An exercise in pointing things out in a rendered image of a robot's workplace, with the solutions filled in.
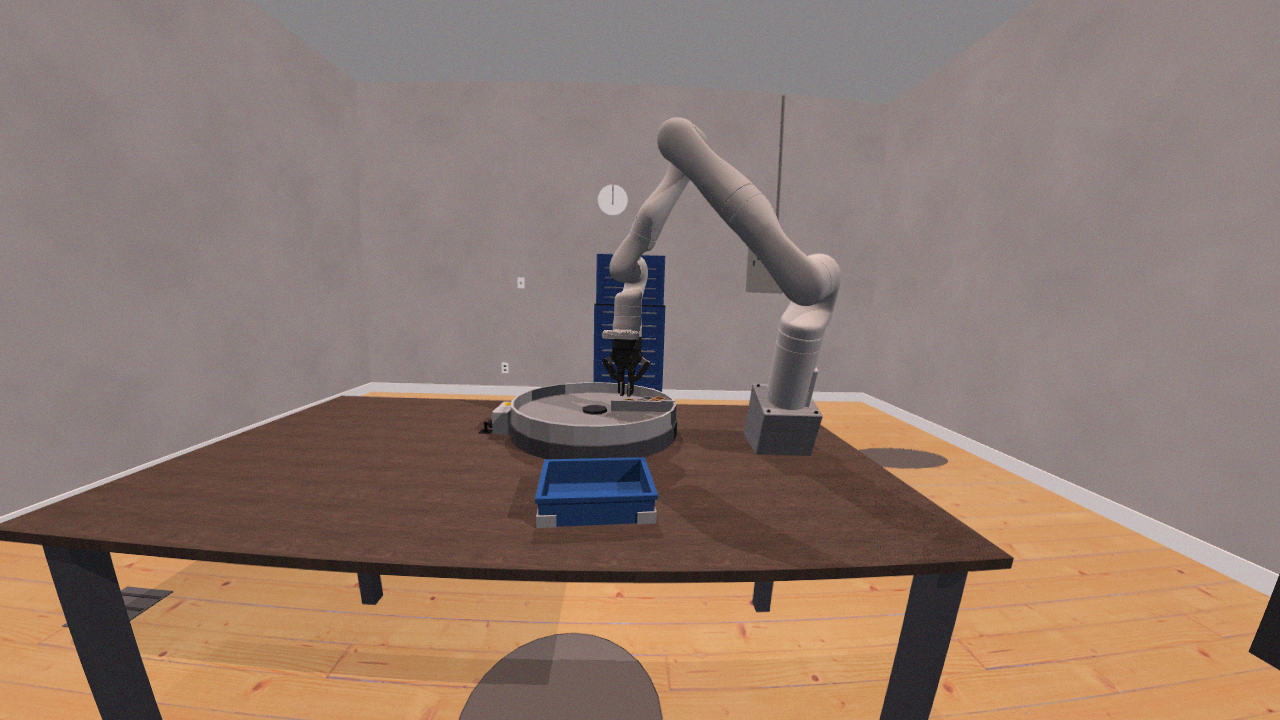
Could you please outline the blue crate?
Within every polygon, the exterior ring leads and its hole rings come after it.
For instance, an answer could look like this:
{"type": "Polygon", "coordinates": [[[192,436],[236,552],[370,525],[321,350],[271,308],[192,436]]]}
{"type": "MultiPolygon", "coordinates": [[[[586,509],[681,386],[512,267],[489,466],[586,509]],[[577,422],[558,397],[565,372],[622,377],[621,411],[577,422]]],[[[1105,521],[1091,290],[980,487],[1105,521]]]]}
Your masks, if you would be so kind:
{"type": "Polygon", "coordinates": [[[645,457],[544,459],[536,528],[657,524],[655,500],[645,457]]]}

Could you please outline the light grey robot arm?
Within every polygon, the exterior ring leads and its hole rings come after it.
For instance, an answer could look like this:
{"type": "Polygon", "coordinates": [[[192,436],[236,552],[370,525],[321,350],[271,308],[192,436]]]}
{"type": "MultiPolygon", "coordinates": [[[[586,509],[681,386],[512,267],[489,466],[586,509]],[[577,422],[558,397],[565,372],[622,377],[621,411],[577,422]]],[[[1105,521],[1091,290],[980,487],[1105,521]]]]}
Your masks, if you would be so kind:
{"type": "Polygon", "coordinates": [[[611,259],[611,277],[625,283],[625,288],[614,296],[613,331],[603,331],[603,338],[639,340],[643,336],[648,266],[641,255],[655,246],[669,211],[692,181],[791,300],[780,320],[765,398],[785,410],[809,407],[822,340],[838,296],[838,264],[826,254],[806,256],[799,250],[782,231],[768,199],[716,155],[707,136],[690,120],[666,120],[658,131],[657,143],[672,164],[611,259]]]}

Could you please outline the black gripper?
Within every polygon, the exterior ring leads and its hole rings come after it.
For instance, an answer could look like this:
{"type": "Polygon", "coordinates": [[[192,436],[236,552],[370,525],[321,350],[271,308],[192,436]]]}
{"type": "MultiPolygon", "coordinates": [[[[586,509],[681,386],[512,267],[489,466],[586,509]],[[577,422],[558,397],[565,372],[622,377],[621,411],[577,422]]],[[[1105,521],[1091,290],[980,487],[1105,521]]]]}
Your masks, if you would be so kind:
{"type": "Polygon", "coordinates": [[[613,340],[611,356],[602,360],[611,378],[618,380],[620,396],[625,395],[625,369],[628,369],[627,397],[630,397],[634,395],[634,382],[640,380],[648,366],[652,364],[652,361],[643,357],[641,341],[643,336],[639,337],[639,340],[613,340]],[[614,372],[612,360],[617,366],[617,372],[614,372]],[[637,366],[640,361],[643,368],[637,375],[635,375],[635,366],[637,366]]]}

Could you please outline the grey round turntable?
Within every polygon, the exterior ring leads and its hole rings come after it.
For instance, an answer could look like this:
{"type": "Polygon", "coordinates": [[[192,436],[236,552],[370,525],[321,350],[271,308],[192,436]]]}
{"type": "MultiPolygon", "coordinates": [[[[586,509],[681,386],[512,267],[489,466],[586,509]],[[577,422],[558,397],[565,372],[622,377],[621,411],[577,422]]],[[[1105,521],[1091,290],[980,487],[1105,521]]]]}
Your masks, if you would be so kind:
{"type": "Polygon", "coordinates": [[[500,404],[479,433],[492,430],[544,459],[648,457],[675,442],[676,402],[643,386],[634,386],[630,397],[627,384],[620,396],[618,383],[545,386],[500,404]],[[667,400],[637,400],[643,397],[667,400]]]}

